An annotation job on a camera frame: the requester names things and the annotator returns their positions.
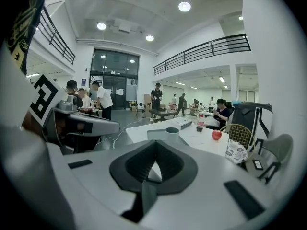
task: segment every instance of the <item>recessed light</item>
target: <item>recessed light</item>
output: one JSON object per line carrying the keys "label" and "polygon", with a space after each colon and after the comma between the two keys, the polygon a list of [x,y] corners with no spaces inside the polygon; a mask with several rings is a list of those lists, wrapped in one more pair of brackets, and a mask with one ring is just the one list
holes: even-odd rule
{"label": "recessed light", "polygon": [[147,35],[147,36],[146,36],[146,40],[149,41],[149,42],[151,42],[151,41],[154,40],[154,36],[152,36],[152,35]]}
{"label": "recessed light", "polygon": [[221,80],[221,82],[225,82],[223,77],[219,77],[219,79]]}
{"label": "recessed light", "polygon": [[105,29],[106,29],[106,24],[104,24],[104,23],[98,23],[98,24],[97,24],[97,28],[98,28],[99,30],[105,30]]}
{"label": "recessed light", "polygon": [[182,11],[182,12],[188,12],[191,9],[191,5],[188,2],[181,2],[178,5],[178,8]]}
{"label": "recessed light", "polygon": [[27,78],[35,77],[35,76],[38,76],[38,75],[39,75],[39,73],[34,73],[34,74],[32,74],[32,75],[27,76]]}

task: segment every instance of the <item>black railing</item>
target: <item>black railing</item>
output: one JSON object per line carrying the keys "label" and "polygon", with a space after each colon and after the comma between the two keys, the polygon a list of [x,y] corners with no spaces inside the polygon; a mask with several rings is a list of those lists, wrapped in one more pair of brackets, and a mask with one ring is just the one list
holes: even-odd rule
{"label": "black railing", "polygon": [[41,12],[40,23],[37,28],[49,41],[49,45],[53,45],[55,49],[60,52],[62,57],[66,58],[73,65],[76,56],[59,34],[45,7],[43,7]]}
{"label": "black railing", "polygon": [[154,75],[172,68],[212,56],[250,51],[246,34],[218,38],[189,48],[153,67]]}

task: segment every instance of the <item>glass door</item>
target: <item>glass door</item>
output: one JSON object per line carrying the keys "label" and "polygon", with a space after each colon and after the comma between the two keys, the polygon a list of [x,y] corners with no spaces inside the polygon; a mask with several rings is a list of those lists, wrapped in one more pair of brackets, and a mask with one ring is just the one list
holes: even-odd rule
{"label": "glass door", "polygon": [[104,76],[103,87],[109,90],[113,102],[112,109],[125,109],[126,78],[117,76]]}

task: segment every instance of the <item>red apple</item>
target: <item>red apple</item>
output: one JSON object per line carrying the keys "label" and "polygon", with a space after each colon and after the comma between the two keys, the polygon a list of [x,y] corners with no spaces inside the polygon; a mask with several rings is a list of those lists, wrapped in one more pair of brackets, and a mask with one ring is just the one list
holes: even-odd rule
{"label": "red apple", "polygon": [[211,135],[212,135],[213,140],[219,140],[222,137],[221,131],[219,131],[217,129],[212,131]]}

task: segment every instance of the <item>gray floor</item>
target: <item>gray floor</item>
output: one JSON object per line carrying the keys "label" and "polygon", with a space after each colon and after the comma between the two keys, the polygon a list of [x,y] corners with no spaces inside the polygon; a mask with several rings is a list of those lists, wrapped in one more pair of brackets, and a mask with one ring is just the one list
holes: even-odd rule
{"label": "gray floor", "polygon": [[[146,112],[146,118],[142,118],[142,113],[139,112],[139,118],[137,118],[136,112],[132,112],[130,110],[114,110],[114,111],[112,111],[111,117],[112,117],[113,121],[120,123],[120,131],[116,134],[102,136],[101,140],[103,142],[100,142],[96,145],[96,147],[94,149],[95,151],[112,149],[113,148],[113,140],[107,139],[107,140],[104,141],[104,139],[106,139],[108,137],[112,137],[113,139],[116,139],[118,137],[118,135],[121,133],[121,131],[123,130],[123,128],[126,127],[130,123],[137,122],[137,123],[134,123],[134,124],[130,124],[127,128],[150,124],[150,113],[149,112]],[[167,116],[165,118],[166,119],[172,119],[173,116]],[[186,115],[186,118],[192,119],[193,121],[196,121],[196,117],[190,116],[189,114]],[[119,147],[129,145],[129,144],[132,144],[132,141],[128,137],[127,133],[123,132],[119,136],[118,140],[116,141],[115,148],[119,148]]]}

